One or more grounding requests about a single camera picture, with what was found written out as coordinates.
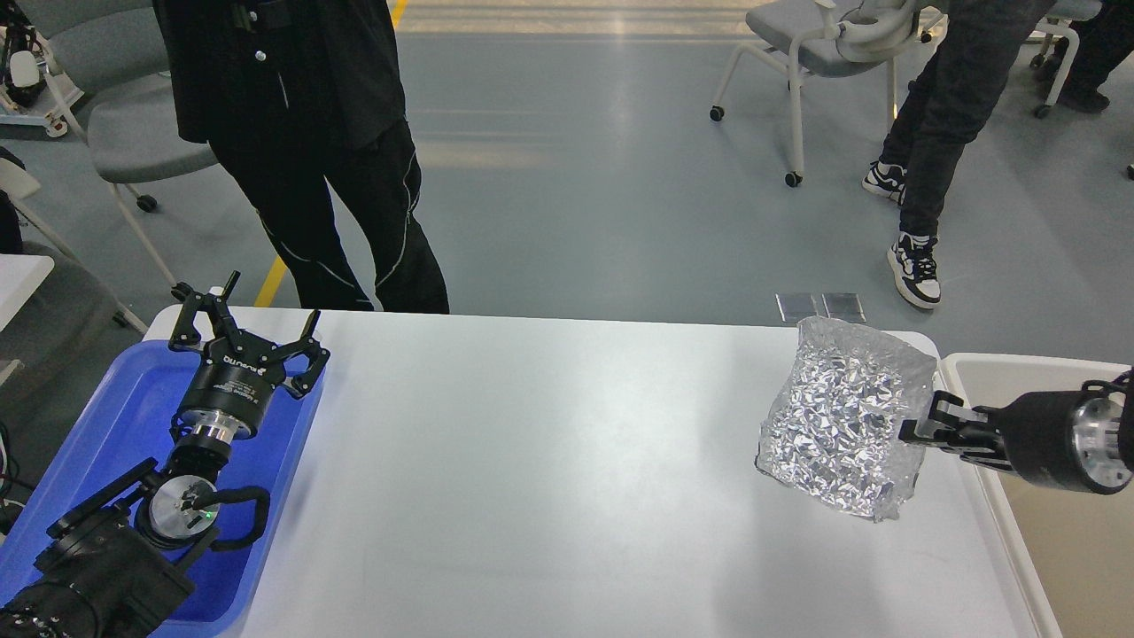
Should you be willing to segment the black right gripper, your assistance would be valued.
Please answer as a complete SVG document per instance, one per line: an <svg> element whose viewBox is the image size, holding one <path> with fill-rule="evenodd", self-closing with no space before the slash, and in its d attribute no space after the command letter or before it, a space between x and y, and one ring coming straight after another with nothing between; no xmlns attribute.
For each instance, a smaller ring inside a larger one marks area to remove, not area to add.
<svg viewBox="0 0 1134 638"><path fill-rule="evenodd" d="M1103 391L1033 392L990 411L934 391L928 436L919 435L914 420L904 420L898 439L980 467L1000 467L1004 448L1010 473L1029 484L1116 495L1131 482L1131 463L1119 448L1122 412L1122 403Z"/></svg>

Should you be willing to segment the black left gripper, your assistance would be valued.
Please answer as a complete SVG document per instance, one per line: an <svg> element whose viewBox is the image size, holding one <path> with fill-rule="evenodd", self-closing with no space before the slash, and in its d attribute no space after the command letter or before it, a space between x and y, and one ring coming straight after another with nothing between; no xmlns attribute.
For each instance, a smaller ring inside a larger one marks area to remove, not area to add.
<svg viewBox="0 0 1134 638"><path fill-rule="evenodd" d="M277 344L242 331L228 307L229 295L238 283L239 271L231 271L220 294L201 294L186 282L175 283L170 294L181 301L167 348L174 352L201 355L181 405L171 417L170 435L175 441L191 435L221 441L259 436L276 388L282 386L296 400L315 388L330 359L330 351L315 337L322 311L308 314L304 330L294 342ZM209 316L214 338L203 342L196 315ZM288 373L286 363L307 361L297 373Z"/></svg>

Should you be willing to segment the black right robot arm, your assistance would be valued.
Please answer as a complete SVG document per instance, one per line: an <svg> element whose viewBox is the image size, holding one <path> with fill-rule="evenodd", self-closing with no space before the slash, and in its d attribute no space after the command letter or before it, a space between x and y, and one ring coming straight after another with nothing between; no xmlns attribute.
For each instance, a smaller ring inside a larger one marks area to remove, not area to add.
<svg viewBox="0 0 1134 638"><path fill-rule="evenodd" d="M959 395L936 391L926 416L904 420L898 439L1038 487L1116 495L1133 470L1131 371L1018 395L1002 408L968 408Z"/></svg>

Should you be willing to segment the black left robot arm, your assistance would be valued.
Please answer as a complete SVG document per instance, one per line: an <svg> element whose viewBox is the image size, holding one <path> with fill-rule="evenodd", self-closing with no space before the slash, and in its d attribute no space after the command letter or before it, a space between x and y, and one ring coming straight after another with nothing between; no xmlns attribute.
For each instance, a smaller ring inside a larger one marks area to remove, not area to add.
<svg viewBox="0 0 1134 638"><path fill-rule="evenodd" d="M3 545L5 637L214 637L266 563L330 359L174 287L167 344L119 356Z"/></svg>

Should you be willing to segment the white robot base equipment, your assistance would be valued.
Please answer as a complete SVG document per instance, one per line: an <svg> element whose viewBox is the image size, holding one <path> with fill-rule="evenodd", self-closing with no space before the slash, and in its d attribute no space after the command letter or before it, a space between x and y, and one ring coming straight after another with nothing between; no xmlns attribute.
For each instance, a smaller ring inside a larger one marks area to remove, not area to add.
<svg viewBox="0 0 1134 638"><path fill-rule="evenodd" d="M69 130L64 109L81 101L82 90L54 62L45 39L31 27L3 27L1 124L41 127L49 137Z"/></svg>

